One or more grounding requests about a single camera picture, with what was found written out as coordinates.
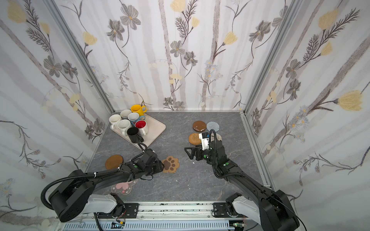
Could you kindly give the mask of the pink flower shaped coaster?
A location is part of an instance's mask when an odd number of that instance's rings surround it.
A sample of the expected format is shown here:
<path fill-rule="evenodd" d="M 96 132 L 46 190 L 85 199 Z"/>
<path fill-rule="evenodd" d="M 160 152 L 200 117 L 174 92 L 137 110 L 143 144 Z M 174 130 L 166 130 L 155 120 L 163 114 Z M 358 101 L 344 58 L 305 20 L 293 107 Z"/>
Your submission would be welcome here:
<path fill-rule="evenodd" d="M 128 195 L 131 193 L 133 186 L 137 184 L 138 180 L 130 182 L 121 182 L 111 187 L 111 192 L 115 194 Z"/>

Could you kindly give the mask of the rattan woven round coaster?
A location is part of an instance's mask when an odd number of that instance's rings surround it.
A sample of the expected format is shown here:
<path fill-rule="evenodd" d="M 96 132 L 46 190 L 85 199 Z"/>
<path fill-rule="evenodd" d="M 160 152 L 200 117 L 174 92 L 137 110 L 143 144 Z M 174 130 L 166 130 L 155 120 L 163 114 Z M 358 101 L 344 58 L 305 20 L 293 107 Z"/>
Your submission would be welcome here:
<path fill-rule="evenodd" d="M 201 139 L 199 138 L 199 133 L 190 134 L 188 141 L 192 145 L 201 145 Z"/>

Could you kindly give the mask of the brown paw shaped coaster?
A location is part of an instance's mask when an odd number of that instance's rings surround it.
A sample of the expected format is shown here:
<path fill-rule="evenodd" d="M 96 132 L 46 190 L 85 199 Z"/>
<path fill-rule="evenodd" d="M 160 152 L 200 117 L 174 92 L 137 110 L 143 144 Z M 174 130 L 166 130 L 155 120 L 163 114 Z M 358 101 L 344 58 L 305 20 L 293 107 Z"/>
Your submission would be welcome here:
<path fill-rule="evenodd" d="M 164 165 L 163 173 L 175 173 L 180 167 L 179 159 L 173 156 L 167 157 L 165 160 L 162 160 Z"/>

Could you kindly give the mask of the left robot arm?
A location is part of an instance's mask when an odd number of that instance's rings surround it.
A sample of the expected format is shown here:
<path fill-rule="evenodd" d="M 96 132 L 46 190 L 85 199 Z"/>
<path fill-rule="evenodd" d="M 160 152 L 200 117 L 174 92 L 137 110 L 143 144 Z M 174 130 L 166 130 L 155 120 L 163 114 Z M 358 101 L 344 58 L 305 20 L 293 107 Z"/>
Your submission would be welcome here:
<path fill-rule="evenodd" d="M 117 194 L 95 195 L 94 192 L 123 182 L 144 180 L 147 176 L 163 172 L 164 167 L 157 154 L 148 149 L 115 169 L 90 173 L 75 170 L 69 176 L 46 185 L 40 199 L 45 207 L 55 211 L 61 222 L 87 213 L 119 217 L 126 208 Z"/>

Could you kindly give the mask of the dark brown round coaster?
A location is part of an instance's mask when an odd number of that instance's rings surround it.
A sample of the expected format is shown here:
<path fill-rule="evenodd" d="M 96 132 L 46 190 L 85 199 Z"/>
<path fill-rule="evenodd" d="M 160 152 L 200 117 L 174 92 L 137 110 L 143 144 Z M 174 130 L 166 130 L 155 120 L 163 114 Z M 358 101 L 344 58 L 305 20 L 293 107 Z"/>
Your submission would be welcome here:
<path fill-rule="evenodd" d="M 207 129 L 207 125 L 203 121 L 196 121 L 193 123 L 192 128 L 196 132 L 204 132 Z"/>

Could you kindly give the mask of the blue grey woven coaster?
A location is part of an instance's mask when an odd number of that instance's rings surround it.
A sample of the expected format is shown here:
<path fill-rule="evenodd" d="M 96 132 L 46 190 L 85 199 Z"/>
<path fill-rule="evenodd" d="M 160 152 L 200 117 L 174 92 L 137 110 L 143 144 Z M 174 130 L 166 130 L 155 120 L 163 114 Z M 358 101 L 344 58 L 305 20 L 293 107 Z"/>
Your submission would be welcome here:
<path fill-rule="evenodd" d="M 208 131 L 214 130 L 215 132 L 218 132 L 220 130 L 220 125 L 217 122 L 210 121 L 206 124 L 206 128 Z"/>

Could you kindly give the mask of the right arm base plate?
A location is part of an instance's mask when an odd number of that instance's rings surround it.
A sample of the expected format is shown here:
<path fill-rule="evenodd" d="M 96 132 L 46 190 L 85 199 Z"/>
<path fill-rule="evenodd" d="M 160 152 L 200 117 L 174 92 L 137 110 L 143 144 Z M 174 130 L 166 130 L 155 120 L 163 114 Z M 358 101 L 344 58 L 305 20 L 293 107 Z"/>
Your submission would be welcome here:
<path fill-rule="evenodd" d="M 240 217 L 235 209 L 227 202 L 213 203 L 212 216 L 214 218 L 237 218 Z"/>

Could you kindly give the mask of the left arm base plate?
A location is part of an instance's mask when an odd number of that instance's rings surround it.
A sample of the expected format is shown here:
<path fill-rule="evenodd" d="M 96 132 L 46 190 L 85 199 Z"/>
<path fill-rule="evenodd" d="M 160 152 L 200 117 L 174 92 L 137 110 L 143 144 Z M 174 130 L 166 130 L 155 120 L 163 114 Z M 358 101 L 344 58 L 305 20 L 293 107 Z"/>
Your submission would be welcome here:
<path fill-rule="evenodd" d="M 98 218 L 136 218 L 139 211 L 138 203 L 117 204 L 110 213 L 97 213 Z"/>

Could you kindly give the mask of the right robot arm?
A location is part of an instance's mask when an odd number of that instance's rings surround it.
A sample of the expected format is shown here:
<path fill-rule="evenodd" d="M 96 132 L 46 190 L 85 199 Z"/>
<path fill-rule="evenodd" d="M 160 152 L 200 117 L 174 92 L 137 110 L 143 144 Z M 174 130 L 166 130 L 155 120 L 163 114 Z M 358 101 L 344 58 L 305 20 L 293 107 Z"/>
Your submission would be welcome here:
<path fill-rule="evenodd" d="M 281 190 L 273 191 L 259 184 L 244 173 L 226 156 L 221 141 L 210 142 L 206 149 L 197 145 L 186 147 L 184 151 L 190 159 L 207 161 L 217 178 L 236 185 L 243 192 L 230 197 L 231 207 L 237 214 L 254 220 L 264 231 L 295 231 L 300 227 L 299 218 L 287 195 Z"/>

